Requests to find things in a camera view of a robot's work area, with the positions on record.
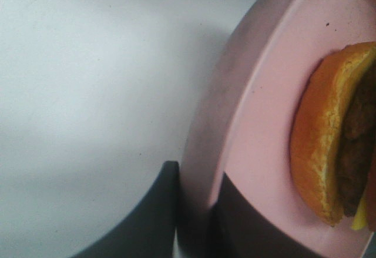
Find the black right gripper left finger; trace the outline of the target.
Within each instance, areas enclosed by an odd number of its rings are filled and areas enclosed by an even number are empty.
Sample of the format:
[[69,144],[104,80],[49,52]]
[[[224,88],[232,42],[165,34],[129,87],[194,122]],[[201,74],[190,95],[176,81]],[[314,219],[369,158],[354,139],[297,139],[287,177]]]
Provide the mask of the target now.
[[144,198],[114,229],[75,257],[172,257],[179,164],[164,162]]

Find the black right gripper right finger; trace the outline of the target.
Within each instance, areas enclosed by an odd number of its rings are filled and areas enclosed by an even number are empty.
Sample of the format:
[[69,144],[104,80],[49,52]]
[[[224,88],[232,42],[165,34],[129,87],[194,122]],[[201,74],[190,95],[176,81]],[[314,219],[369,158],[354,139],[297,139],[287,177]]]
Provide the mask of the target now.
[[210,218],[210,257],[320,257],[265,219],[223,176]]

